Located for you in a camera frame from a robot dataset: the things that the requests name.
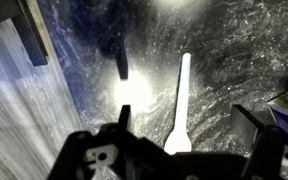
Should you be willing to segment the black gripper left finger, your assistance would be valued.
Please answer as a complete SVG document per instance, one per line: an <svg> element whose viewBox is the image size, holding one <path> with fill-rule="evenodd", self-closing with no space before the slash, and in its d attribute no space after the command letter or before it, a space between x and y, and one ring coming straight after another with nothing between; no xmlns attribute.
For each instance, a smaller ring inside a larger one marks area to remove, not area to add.
<svg viewBox="0 0 288 180"><path fill-rule="evenodd" d="M118 124L122 129L128 130L131 126L131 106L123 105L118 119Z"/></svg>

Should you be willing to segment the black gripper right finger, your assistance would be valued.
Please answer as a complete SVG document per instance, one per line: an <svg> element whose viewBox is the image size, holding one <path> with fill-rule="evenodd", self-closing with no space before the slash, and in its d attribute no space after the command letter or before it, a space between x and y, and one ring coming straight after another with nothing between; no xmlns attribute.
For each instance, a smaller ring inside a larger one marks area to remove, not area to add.
<svg viewBox="0 0 288 180"><path fill-rule="evenodd" d="M243 106L234 104L230 112L230 127L244 147L251 150L264 125Z"/></svg>

